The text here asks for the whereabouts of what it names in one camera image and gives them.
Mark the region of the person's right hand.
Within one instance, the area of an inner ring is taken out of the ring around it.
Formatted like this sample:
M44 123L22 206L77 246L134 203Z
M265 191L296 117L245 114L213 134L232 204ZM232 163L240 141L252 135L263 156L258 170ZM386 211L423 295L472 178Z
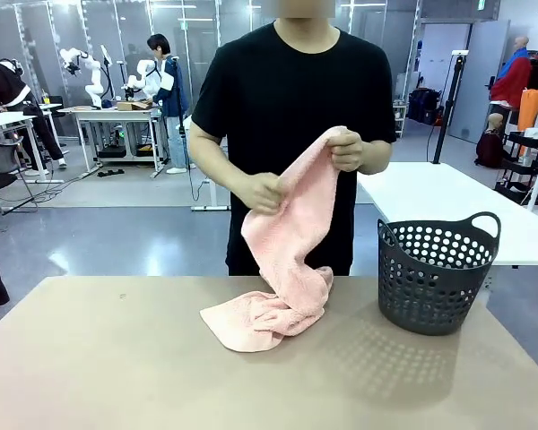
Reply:
M281 208L288 191L273 173L246 175L234 194L252 211L274 215Z

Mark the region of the person's left hand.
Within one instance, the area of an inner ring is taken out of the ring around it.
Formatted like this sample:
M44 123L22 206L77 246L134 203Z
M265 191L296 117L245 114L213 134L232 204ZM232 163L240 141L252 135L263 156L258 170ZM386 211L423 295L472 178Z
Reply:
M327 140L335 168L342 172L358 170L363 162L364 142L360 136L346 128Z

